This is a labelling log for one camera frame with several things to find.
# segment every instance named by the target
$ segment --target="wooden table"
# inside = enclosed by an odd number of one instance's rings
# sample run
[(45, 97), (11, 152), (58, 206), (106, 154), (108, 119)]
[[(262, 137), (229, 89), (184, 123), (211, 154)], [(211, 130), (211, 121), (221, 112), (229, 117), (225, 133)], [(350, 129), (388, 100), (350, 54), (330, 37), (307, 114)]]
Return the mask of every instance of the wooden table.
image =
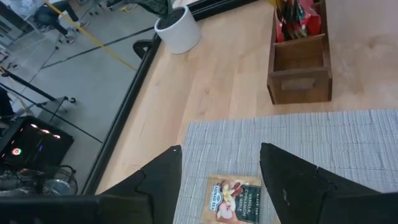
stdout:
[(97, 192), (182, 144), (192, 121), (395, 108), (398, 35), (389, 30), (398, 1), (326, 3), (331, 102), (272, 105), (266, 80), (273, 8), (265, 0), (209, 17), (199, 22), (203, 38), (191, 51), (172, 55), (159, 47)]

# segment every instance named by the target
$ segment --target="pink light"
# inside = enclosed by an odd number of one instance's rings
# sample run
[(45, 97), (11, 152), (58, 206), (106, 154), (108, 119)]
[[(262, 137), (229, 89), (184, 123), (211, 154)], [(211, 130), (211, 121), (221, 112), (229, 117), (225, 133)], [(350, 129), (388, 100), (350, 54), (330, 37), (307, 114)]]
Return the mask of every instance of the pink light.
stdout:
[(14, 156), (18, 156), (19, 154), (21, 154), (22, 150), (19, 148), (15, 148), (12, 150), (11, 154)]

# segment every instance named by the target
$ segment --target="concrete floor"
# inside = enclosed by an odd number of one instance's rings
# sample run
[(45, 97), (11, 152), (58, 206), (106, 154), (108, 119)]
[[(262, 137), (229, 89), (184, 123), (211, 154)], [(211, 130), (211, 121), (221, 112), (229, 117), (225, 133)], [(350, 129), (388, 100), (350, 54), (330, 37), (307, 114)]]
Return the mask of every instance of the concrete floor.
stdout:
[[(86, 11), (87, 8), (82, 8), (78, 15), (82, 16)], [(132, 44), (140, 39), (152, 38), (154, 31), (151, 27), (156, 17), (136, 7), (131, 12), (99, 10), (98, 16), (86, 14), (83, 20), (91, 22), (86, 28), (91, 35), (108, 44), (115, 54), (137, 68), (141, 60), (133, 52)], [(75, 105), (69, 102), (63, 104), (68, 113), (61, 110), (58, 115), (95, 138), (60, 119), (54, 119), (52, 124), (75, 138), (63, 163), (77, 170), (76, 178), (81, 189), (135, 71), (103, 49), (96, 49), (96, 45), (83, 34), (76, 35), (75, 43), (59, 47), (55, 50), (54, 42), (32, 33), (10, 47), (14, 55), (8, 61), (15, 61), (21, 66), (13, 71), (16, 75), (48, 94), (56, 98), (76, 98)], [(34, 102), (46, 101), (43, 96), (18, 83), (5, 78), (0, 78), (0, 82)], [(11, 98), (14, 110), (20, 109), (21, 104), (15, 97)], [(41, 110), (33, 108), (33, 112), (38, 114)]]

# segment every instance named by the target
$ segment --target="wooden box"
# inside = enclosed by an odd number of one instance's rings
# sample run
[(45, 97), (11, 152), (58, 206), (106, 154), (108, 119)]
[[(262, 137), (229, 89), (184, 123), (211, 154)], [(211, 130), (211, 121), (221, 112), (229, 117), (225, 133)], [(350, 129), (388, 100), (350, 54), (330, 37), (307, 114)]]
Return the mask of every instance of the wooden box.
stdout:
[(274, 16), (267, 79), (273, 104), (331, 100), (332, 75), (325, 0), (315, 5), (322, 19), (319, 35), (276, 43)]

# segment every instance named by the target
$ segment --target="yellow cable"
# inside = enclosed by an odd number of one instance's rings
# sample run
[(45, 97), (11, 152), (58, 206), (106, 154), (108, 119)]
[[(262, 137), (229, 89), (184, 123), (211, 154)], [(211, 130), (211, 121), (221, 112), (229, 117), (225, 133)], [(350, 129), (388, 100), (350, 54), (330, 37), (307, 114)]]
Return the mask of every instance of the yellow cable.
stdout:
[(125, 64), (127, 67), (133, 69), (134, 71), (136, 71), (137, 69), (134, 68), (132, 65), (128, 64), (127, 62), (125, 62), (121, 57), (117, 56), (115, 53), (113, 53), (109, 48), (105, 47), (100, 41), (98, 41), (95, 37), (93, 37), (91, 34), (89, 34), (87, 31), (85, 31), (84, 29), (82, 29), (76, 22), (74, 22), (69, 16), (64, 15), (61, 11), (59, 11), (55, 6), (53, 6), (51, 3), (49, 3), (49, 0), (44, 0), (44, 2), (50, 7), (52, 8), (55, 12), (57, 12), (58, 14), (60, 14), (63, 18), (65, 18), (69, 23), (71, 23), (72, 25), (74, 25), (80, 32), (82, 32), (83, 34), (85, 34), (88, 38), (90, 38), (94, 44), (96, 44), (97, 46), (101, 47), (102, 49), (105, 50), (106, 53), (110, 54), (112, 57), (114, 57), (116, 60), (120, 61), (121, 63)]

